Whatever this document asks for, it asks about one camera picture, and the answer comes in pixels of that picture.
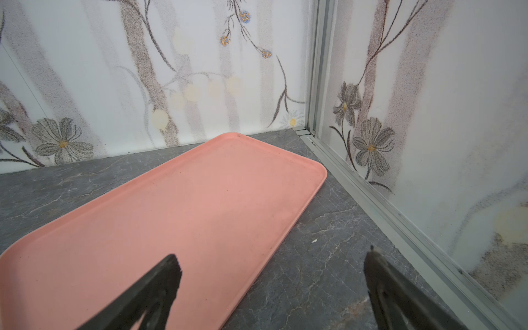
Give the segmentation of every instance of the branch pattern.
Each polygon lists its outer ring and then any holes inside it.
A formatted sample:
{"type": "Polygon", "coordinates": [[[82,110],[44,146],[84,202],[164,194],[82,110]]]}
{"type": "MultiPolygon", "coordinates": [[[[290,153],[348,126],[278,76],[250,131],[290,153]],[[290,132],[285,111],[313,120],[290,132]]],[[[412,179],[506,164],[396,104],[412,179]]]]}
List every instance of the branch pattern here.
{"type": "Polygon", "coordinates": [[[257,50],[257,52],[262,55],[263,58],[268,59],[272,56],[272,53],[270,50],[265,49],[263,47],[257,46],[253,40],[251,39],[251,34],[249,33],[249,30],[247,27],[245,27],[245,24],[248,24],[251,21],[251,14],[248,11],[243,11],[240,8],[241,0],[228,0],[228,10],[232,11],[232,13],[225,19],[225,25],[226,28],[224,32],[222,33],[222,36],[220,37],[220,42],[222,43],[222,46],[227,46],[231,42],[231,35],[232,35],[232,29],[235,30],[237,28],[237,25],[235,25],[235,20],[238,23],[238,28],[240,29],[240,34],[244,38],[244,40],[249,41],[253,48],[257,50]]]}
{"type": "MultiPolygon", "coordinates": [[[[2,24],[0,25],[0,43],[2,42],[2,32],[4,31],[4,25],[5,25],[5,11],[2,11],[2,24]]],[[[4,110],[0,109],[0,141],[12,141],[12,142],[23,142],[25,141],[25,138],[9,127],[10,124],[15,122],[15,118],[13,115],[4,110]]],[[[29,151],[27,151],[26,147],[22,147],[22,152],[29,158],[30,161],[26,161],[9,150],[7,150],[2,142],[0,142],[0,154],[6,152],[8,155],[10,155],[12,158],[0,158],[0,162],[13,162],[13,163],[24,163],[28,164],[34,167],[45,167],[46,165],[39,162],[29,151]]]]}
{"type": "Polygon", "coordinates": [[[286,113],[289,113],[289,111],[288,111],[288,100],[290,100],[292,102],[295,102],[295,103],[304,104],[304,102],[296,101],[296,100],[292,99],[288,95],[288,84],[286,84],[286,74],[284,73],[284,68],[282,67],[282,63],[280,63],[279,57],[278,56],[276,56],[276,57],[277,57],[277,61],[279,62],[280,69],[282,71],[282,77],[284,78],[284,90],[282,91],[282,93],[281,93],[281,95],[279,97],[279,101],[277,102],[277,109],[275,110],[275,113],[273,114],[273,119],[269,123],[268,127],[270,127],[271,124],[273,124],[273,122],[275,121],[275,119],[277,119],[277,115],[279,114],[279,110],[280,110],[280,103],[281,103],[282,100],[284,100],[284,107],[286,108],[286,113]]]}
{"type": "MultiPolygon", "coordinates": [[[[350,83],[347,84],[346,82],[343,82],[343,86],[341,88],[341,91],[338,95],[338,98],[341,102],[341,104],[337,107],[334,107],[333,113],[336,115],[336,122],[340,124],[341,131],[337,129],[335,126],[329,126],[332,130],[336,131],[341,140],[343,141],[343,144],[345,146],[348,160],[352,164],[352,167],[355,171],[357,171],[356,166],[354,164],[354,158],[358,165],[360,166],[367,166],[367,172],[365,175],[365,180],[369,180],[369,175],[371,172],[375,172],[376,175],[382,176],[384,175],[390,168],[390,165],[387,163],[385,158],[381,155],[381,153],[390,152],[393,148],[393,136],[395,134],[394,130],[390,127],[386,127],[384,129],[381,129],[381,122],[377,118],[369,118],[361,123],[361,137],[356,136],[352,139],[352,144],[354,147],[358,150],[357,154],[355,156],[353,155],[351,151],[351,145],[350,145],[350,134],[351,129],[348,130],[348,136],[345,140],[345,134],[344,134],[344,121],[349,123],[350,126],[353,128],[356,126],[356,120],[355,120],[355,110],[359,110],[361,108],[361,95],[359,92],[359,85],[363,78],[365,77],[365,73],[367,71],[367,68],[369,67],[369,64],[371,61],[378,56],[384,49],[386,49],[392,42],[394,42],[402,33],[403,31],[409,26],[411,21],[416,17],[416,15],[423,9],[423,7],[427,4],[428,0],[423,0],[423,2],[419,5],[421,0],[418,0],[412,11],[409,14],[409,17],[407,18],[406,22],[404,23],[403,27],[397,32],[397,34],[387,42],[387,39],[389,38],[389,33],[391,32],[394,22],[396,21],[396,18],[398,17],[398,14],[400,13],[400,8],[403,3],[403,0],[400,0],[400,3],[398,5],[398,8],[396,9],[396,13],[394,14],[394,17],[392,19],[391,24],[389,25],[389,28],[387,29],[386,33],[384,32],[384,26],[385,21],[383,21],[383,29],[381,31],[381,42],[378,45],[375,52],[370,56],[365,64],[365,68],[363,70],[363,74],[361,75],[359,81],[357,84],[350,83]]],[[[387,189],[390,193],[392,193],[391,189],[387,187],[384,184],[381,184],[376,181],[368,181],[371,185],[376,185],[383,187],[387,189]]]]}
{"type": "Polygon", "coordinates": [[[132,8],[137,13],[139,18],[141,19],[141,21],[145,25],[145,28],[147,28],[147,32],[148,32],[148,35],[150,36],[150,40],[152,40],[152,43],[154,44],[154,47],[156,47],[156,50],[158,51],[159,55],[162,57],[163,62],[165,62],[165,64],[172,71],[176,72],[176,70],[173,68],[173,66],[167,60],[167,57],[165,57],[165,55],[163,54],[163,51],[159,47],[159,44],[156,41],[156,38],[154,38],[154,34],[152,33],[152,29],[150,28],[150,22],[148,21],[148,9],[150,8],[150,0],[148,0],[148,3],[146,2],[146,0],[144,0],[144,4],[145,4],[144,14],[141,12],[141,10],[136,5],[131,3],[129,0],[106,0],[106,1],[115,1],[115,2],[124,3],[124,4],[128,5],[128,6],[130,6],[130,8],[132,8]]]}

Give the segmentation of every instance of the tray rim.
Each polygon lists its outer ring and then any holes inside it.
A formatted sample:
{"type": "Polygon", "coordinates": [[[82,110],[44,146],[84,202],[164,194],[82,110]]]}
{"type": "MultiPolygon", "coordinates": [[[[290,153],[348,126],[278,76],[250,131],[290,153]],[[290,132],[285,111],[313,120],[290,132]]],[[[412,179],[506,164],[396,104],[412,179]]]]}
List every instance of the tray rim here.
{"type": "MultiPolygon", "coordinates": [[[[290,233],[292,228],[297,224],[297,222],[299,221],[300,216],[304,213],[304,211],[306,210],[308,205],[312,202],[312,200],[314,199],[315,195],[320,190],[321,186],[324,184],[324,182],[326,181],[326,178],[328,176],[328,171],[327,171],[326,167],[323,164],[321,164],[320,162],[315,161],[313,159],[310,159],[308,157],[304,157],[304,156],[301,156],[299,154],[293,153],[291,151],[282,149],[280,147],[271,145],[269,143],[257,140],[255,138],[252,138],[250,136],[244,135],[242,133],[228,132],[228,133],[220,134],[220,135],[218,135],[218,136],[216,136],[216,137],[214,137],[214,138],[212,138],[212,139],[210,139],[210,140],[208,140],[206,142],[203,142],[200,145],[198,145],[198,146],[196,146],[196,147],[194,147],[194,148],[192,148],[192,149],[190,149],[190,150],[188,150],[188,151],[186,151],[186,152],[184,152],[184,153],[182,153],[182,154],[180,154],[180,155],[178,155],[176,157],[173,157],[173,158],[167,160],[166,162],[164,162],[164,163],[162,163],[162,164],[160,164],[160,165],[158,165],[158,166],[146,171],[145,173],[142,173],[142,174],[130,179],[129,181],[127,181],[127,182],[123,183],[122,185],[119,185],[119,186],[111,189],[110,191],[104,193],[103,195],[100,195],[100,196],[88,201],[87,203],[82,204],[81,206],[78,206],[77,208],[75,208],[75,209],[73,209],[73,210],[61,215],[60,217],[56,218],[55,220],[52,220],[52,221],[50,221],[50,222],[38,227],[37,229],[27,233],[26,235],[24,235],[21,238],[19,238],[18,240],[16,240],[7,249],[5,249],[4,252],[2,252],[0,254],[0,275],[1,275],[1,273],[3,273],[2,269],[7,268],[7,266],[3,267],[3,264],[4,263],[9,263],[10,255],[14,254],[18,249],[21,249],[21,248],[23,248],[25,246],[24,244],[21,244],[21,243],[23,243],[25,241],[29,241],[28,243],[36,241],[40,237],[44,237],[44,236],[50,234],[51,232],[53,232],[55,229],[59,228],[60,226],[68,223],[69,221],[74,220],[74,219],[68,219],[69,218],[68,216],[71,216],[71,213],[79,212],[80,208],[83,208],[83,207],[85,207],[88,204],[94,204],[94,203],[100,202],[107,194],[110,194],[110,193],[114,192],[117,189],[122,190],[123,187],[132,184],[132,182],[134,180],[139,180],[142,176],[146,176],[148,173],[150,173],[152,171],[156,171],[156,170],[159,171],[160,168],[162,168],[164,166],[167,166],[168,163],[173,162],[175,159],[179,158],[180,156],[183,156],[185,154],[189,155],[189,154],[199,153],[201,151],[201,149],[204,148],[203,147],[204,145],[207,146],[208,144],[213,144],[213,143],[221,141],[221,140],[236,139],[236,138],[247,139],[247,140],[251,141],[252,143],[256,143],[257,145],[263,146],[265,148],[278,149],[281,153],[284,152],[290,157],[297,158],[297,159],[302,160],[304,162],[311,163],[312,165],[314,165],[315,168],[319,167],[319,170],[322,173],[322,179],[317,184],[317,188],[314,189],[313,193],[309,196],[309,198],[307,198],[306,203],[300,209],[298,214],[295,215],[295,221],[292,221],[291,225],[284,231],[282,236],[279,237],[277,243],[272,246],[272,248],[270,249],[270,252],[262,259],[263,262],[260,263],[257,267],[255,267],[255,272],[251,274],[250,281],[248,283],[244,283],[244,285],[243,285],[243,288],[246,288],[246,289],[244,289],[244,290],[242,290],[242,291],[240,291],[240,292],[238,292],[236,294],[235,299],[233,299],[233,301],[235,303],[229,305],[229,308],[228,308],[229,313],[226,315],[226,317],[222,321],[222,323],[219,324],[218,327],[217,327],[218,329],[221,329],[222,326],[229,320],[229,318],[231,317],[232,313],[234,312],[236,307],[240,304],[240,301],[242,301],[242,299],[244,298],[246,293],[249,291],[249,289],[251,288],[253,283],[257,280],[259,275],[262,273],[262,271],[264,270],[264,268],[268,264],[268,262],[271,259],[271,257],[273,257],[273,255],[275,254],[275,252],[277,251],[279,246],[282,244],[282,242],[284,242],[286,236],[290,233]]],[[[3,300],[2,300],[2,295],[0,294],[0,330],[3,329],[3,318],[4,318],[3,313],[2,313],[2,305],[3,305],[3,300]]]]}

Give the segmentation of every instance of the metal trim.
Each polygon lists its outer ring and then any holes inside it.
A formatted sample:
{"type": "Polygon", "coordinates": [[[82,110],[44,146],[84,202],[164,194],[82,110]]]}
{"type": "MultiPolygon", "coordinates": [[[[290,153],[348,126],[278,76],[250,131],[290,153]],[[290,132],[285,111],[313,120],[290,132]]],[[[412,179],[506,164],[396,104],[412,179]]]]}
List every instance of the metal trim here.
{"type": "Polygon", "coordinates": [[[305,129],[294,130],[294,132],[295,132],[298,136],[310,135],[310,132],[308,132],[308,131],[305,130],[305,129]]]}
{"type": "Polygon", "coordinates": [[[315,134],[317,118],[322,107],[323,79],[328,64],[328,51],[335,0],[319,0],[317,2],[314,53],[312,64],[312,80],[310,82],[310,99],[306,129],[315,134]]]}

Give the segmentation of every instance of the floral wallpaper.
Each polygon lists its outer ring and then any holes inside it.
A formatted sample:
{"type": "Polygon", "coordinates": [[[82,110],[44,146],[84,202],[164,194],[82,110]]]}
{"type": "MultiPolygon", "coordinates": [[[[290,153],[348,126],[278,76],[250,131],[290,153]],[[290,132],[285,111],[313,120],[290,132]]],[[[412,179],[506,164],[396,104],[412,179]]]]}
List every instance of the floral wallpaper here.
{"type": "Polygon", "coordinates": [[[303,126],[314,8],[2,2],[0,173],[303,126]]]}
{"type": "Polygon", "coordinates": [[[316,127],[521,324],[526,11],[517,0],[338,0],[316,127]]]}

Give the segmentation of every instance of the blue flower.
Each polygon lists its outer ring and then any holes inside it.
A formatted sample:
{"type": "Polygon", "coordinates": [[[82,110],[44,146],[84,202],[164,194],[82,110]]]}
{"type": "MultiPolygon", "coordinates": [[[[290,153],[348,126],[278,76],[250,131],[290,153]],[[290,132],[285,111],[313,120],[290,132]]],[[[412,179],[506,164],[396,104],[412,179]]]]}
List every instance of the blue flower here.
{"type": "Polygon", "coordinates": [[[251,15],[248,11],[241,11],[240,12],[240,19],[242,20],[242,23],[248,24],[251,20],[251,15]]]}
{"type": "Polygon", "coordinates": [[[271,57],[271,51],[267,50],[267,49],[262,49],[260,50],[260,53],[262,54],[262,57],[265,58],[265,59],[268,59],[271,57]]]}
{"type": "Polygon", "coordinates": [[[229,35],[223,35],[220,37],[220,42],[222,43],[222,46],[229,45],[229,42],[231,41],[231,38],[229,38],[229,35]]]}

